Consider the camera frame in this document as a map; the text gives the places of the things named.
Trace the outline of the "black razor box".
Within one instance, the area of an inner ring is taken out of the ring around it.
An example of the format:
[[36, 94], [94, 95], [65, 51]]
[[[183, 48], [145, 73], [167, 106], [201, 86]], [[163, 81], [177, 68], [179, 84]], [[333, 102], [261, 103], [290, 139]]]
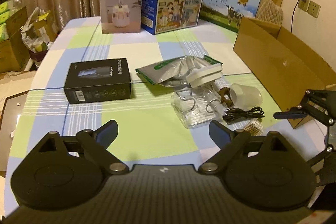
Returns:
[[127, 59], [71, 63], [63, 90], [72, 105], [128, 100], [131, 78]]

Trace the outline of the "cardboard boxes pile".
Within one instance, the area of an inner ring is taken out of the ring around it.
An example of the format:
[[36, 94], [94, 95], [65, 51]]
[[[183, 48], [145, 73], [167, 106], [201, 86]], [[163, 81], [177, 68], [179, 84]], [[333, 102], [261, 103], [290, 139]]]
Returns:
[[21, 26], [26, 22], [27, 9], [21, 1], [1, 3], [1, 73], [23, 71], [30, 59], [21, 35]]

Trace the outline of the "silver green tea pouch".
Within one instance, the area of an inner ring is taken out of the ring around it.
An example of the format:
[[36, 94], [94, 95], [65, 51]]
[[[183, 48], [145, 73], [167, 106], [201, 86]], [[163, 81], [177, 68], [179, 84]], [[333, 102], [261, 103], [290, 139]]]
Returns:
[[151, 84], [159, 84], [171, 88], [184, 88], [190, 87], [190, 84], [186, 82], [186, 77], [195, 69], [201, 69], [217, 63], [221, 62], [207, 55], [202, 58], [181, 56], [137, 68], [135, 71]]

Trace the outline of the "humidifier box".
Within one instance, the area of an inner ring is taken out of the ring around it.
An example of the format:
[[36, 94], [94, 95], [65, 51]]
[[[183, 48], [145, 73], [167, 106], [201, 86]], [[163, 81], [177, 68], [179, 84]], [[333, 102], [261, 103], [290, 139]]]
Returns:
[[142, 0], [100, 0], [103, 34], [141, 31]]

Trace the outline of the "crumpled plastic bag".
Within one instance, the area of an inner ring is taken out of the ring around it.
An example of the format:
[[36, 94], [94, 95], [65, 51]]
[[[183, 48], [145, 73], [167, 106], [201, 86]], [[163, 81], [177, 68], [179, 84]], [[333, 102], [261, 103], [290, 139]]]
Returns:
[[54, 13], [35, 8], [20, 31], [22, 41], [31, 52], [49, 50], [58, 35]]

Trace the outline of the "wall socket with plug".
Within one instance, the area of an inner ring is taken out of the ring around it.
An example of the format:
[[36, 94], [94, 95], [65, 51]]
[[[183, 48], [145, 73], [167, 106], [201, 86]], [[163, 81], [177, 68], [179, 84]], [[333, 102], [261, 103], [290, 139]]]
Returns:
[[320, 10], [321, 10], [321, 6], [311, 0], [298, 0], [297, 3], [295, 4], [295, 7], [292, 12], [292, 16], [291, 16], [290, 32], [293, 31], [294, 15], [297, 9], [301, 9], [302, 11], [307, 12], [310, 16], [314, 18], [318, 18]]

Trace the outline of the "light blue milk box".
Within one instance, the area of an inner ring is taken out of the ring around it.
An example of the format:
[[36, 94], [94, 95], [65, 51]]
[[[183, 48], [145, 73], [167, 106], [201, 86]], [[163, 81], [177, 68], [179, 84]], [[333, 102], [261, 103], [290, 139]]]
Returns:
[[261, 0], [203, 0], [202, 20], [238, 32], [244, 17], [255, 18]]

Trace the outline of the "clear bag with hooks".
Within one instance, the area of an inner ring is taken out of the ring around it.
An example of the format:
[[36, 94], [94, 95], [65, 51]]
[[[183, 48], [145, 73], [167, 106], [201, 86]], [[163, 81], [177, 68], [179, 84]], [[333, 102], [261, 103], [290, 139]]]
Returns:
[[171, 106], [185, 128], [197, 127], [220, 119], [227, 109], [212, 85], [177, 90], [171, 97]]

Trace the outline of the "quilted beige cushion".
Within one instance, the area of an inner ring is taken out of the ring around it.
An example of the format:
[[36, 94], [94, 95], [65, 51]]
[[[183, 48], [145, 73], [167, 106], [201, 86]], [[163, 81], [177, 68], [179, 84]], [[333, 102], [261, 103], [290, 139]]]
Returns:
[[283, 10], [272, 0], [260, 0], [255, 18], [264, 22], [282, 25]]

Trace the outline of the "brown cardboard box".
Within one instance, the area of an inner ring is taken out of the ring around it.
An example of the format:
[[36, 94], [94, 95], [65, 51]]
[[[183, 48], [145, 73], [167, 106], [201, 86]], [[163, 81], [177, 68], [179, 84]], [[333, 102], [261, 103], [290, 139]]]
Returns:
[[282, 111], [297, 106], [306, 90], [335, 90], [335, 71], [286, 28], [243, 18], [234, 52]]

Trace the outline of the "translucent plastic cup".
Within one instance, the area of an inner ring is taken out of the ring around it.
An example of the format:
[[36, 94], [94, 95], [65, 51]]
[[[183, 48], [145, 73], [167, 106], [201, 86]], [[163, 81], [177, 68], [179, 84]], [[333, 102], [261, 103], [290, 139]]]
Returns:
[[230, 98], [236, 108], [250, 110], [254, 107], [260, 107], [263, 98], [256, 87], [232, 84], [230, 86]]

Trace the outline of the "white plastic adapter block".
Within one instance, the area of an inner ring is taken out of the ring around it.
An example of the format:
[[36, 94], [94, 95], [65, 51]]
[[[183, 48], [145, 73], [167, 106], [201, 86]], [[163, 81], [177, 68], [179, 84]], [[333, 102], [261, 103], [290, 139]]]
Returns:
[[221, 78], [223, 76], [222, 70], [221, 63], [195, 69], [186, 77], [186, 82], [192, 88], [196, 88]]

